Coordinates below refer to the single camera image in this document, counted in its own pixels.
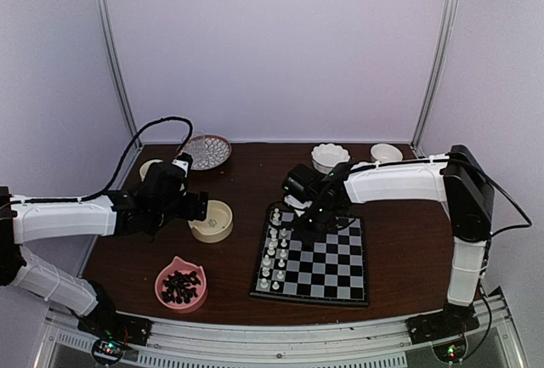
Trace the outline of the cream cat-ear bowl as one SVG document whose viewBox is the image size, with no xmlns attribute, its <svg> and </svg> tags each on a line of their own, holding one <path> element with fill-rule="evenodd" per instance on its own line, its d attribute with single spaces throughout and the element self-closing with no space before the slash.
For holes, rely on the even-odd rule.
<svg viewBox="0 0 544 368">
<path fill-rule="evenodd" d="M 231 208 L 222 201 L 210 200 L 207 216 L 203 221 L 189 221 L 190 232 L 200 242 L 218 243 L 226 239 L 233 227 L 234 217 Z"/>
</svg>

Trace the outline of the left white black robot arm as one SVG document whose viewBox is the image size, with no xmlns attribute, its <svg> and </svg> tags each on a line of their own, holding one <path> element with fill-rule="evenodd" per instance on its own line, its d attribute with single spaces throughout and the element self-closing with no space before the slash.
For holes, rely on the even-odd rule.
<svg viewBox="0 0 544 368">
<path fill-rule="evenodd" d="M 79 235 L 155 235 L 172 220 L 202 221 L 208 195 L 188 191 L 191 162 L 152 164 L 130 190 L 76 198 L 29 198 L 1 189 L 1 284 L 61 303 L 103 337 L 122 330 L 122 318 L 104 289 L 32 253 L 25 244 Z"/>
</svg>

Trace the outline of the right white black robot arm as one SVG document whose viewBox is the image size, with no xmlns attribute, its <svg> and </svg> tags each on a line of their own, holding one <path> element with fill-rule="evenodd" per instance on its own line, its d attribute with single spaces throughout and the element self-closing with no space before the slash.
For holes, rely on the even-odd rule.
<svg viewBox="0 0 544 368">
<path fill-rule="evenodd" d="M 314 238 L 332 230 L 353 205 L 371 201 L 437 201 L 445 205 L 454 239 L 450 283 L 436 328 L 447 336 L 468 322 L 491 240 L 494 188 L 470 150 L 457 144 L 427 158 L 338 163 L 323 174 L 296 165 L 281 186 L 294 229 Z"/>
</svg>

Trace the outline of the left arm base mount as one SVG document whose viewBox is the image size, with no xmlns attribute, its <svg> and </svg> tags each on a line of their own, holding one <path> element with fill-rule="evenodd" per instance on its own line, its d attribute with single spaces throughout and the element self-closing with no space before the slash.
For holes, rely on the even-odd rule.
<svg viewBox="0 0 544 368">
<path fill-rule="evenodd" d="M 152 322 L 145 318 L 114 313 L 112 318 L 79 316 L 77 328 L 95 337 L 123 345 L 145 346 L 150 336 Z"/>
</svg>

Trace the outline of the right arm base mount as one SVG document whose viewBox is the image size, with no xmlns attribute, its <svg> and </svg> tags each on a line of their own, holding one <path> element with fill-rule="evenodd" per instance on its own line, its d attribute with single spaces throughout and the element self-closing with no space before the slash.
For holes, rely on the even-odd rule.
<svg viewBox="0 0 544 368">
<path fill-rule="evenodd" d="M 461 316 L 439 311 L 411 317 L 406 321 L 406 325 L 411 343 L 419 344 L 460 336 L 467 331 L 478 329 L 479 320 L 475 315 Z"/>
</svg>

